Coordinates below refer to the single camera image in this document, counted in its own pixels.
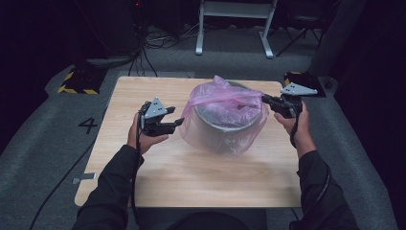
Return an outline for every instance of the hand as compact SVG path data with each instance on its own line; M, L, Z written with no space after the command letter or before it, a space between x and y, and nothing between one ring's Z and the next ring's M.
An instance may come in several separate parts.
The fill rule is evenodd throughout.
M138 129L137 123L138 123L138 113L135 114L131 128L129 129L127 144L132 148L137 149L137 140L136 140L137 131L141 132L140 135L141 154L146 153L153 145L161 143L169 138L167 135L156 137L146 136L140 129Z
M298 157L301 158L306 153L316 150L313 139L311 138L310 128L309 128L309 116L307 111L307 106L303 104L303 111L299 116L298 130L294 136L294 141L296 145L296 150L298 152ZM290 135L292 133L292 128L295 125L296 119L285 119L280 113L275 113L274 117L279 123L281 123L286 129L287 133Z

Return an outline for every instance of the wooden table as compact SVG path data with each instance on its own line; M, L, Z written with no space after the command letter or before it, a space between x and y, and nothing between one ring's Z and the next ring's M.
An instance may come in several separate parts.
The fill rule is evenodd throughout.
M160 98L175 106L163 122L180 118L192 90L211 80L119 78L85 173L100 172L126 143L134 114L145 101ZM239 80L253 89L280 96L278 82ZM300 207L298 158L289 138L270 112L257 139L242 156L228 158L189 146L178 129L144 155L136 181L139 207ZM82 180L75 202L83 205L97 180Z

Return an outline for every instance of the black jacket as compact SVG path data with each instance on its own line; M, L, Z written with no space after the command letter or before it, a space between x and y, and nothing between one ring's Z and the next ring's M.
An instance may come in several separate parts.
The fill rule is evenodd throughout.
M122 146L101 172L98 187L79 209L73 229L125 229L132 172L143 163L140 152ZM309 152L299 160L304 212L323 189L326 174L326 164L317 151ZM309 212L304 217L303 229L358 229L340 186L332 178L323 198Z

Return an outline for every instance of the plastic bag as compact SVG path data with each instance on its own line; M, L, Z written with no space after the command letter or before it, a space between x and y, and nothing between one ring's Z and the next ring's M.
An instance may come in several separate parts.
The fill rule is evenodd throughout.
M197 85L183 110L179 127L191 146L218 154L240 156L253 144L269 115L262 92L215 76Z

